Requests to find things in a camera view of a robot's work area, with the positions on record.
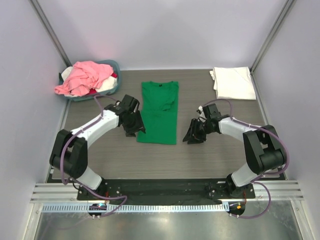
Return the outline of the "green t-shirt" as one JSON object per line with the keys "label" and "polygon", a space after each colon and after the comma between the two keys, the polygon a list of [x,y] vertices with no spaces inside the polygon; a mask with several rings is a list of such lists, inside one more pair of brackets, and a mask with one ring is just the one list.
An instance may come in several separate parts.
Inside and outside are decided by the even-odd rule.
{"label": "green t-shirt", "polygon": [[141,117],[145,133],[139,132],[137,142],[175,145],[179,105],[179,83],[146,81],[141,83],[143,106]]}

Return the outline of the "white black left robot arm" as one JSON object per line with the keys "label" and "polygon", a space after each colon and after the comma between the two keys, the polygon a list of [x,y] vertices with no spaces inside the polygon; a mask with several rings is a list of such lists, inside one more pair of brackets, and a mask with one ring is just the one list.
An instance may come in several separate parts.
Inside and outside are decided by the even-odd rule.
{"label": "white black left robot arm", "polygon": [[93,191],[101,190],[104,179],[89,167],[90,146],[107,132],[123,127],[127,137],[145,133],[146,129],[139,111],[140,102],[125,95],[121,101],[102,107],[94,96],[100,113],[84,125],[73,130],[60,130],[55,138],[49,163],[60,171],[63,184],[73,180]]}

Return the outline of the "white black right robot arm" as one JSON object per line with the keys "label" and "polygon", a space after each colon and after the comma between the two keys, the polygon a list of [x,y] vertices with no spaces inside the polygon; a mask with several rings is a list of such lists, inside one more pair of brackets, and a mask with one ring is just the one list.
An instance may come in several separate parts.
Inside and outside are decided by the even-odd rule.
{"label": "white black right robot arm", "polygon": [[190,122],[183,138],[187,144],[201,144],[207,135],[218,133],[233,137],[244,144],[246,163],[225,180],[228,195],[236,197],[271,170],[287,163],[287,151],[272,125],[256,126],[237,120],[228,114],[222,115],[216,104],[200,106],[199,116]]}

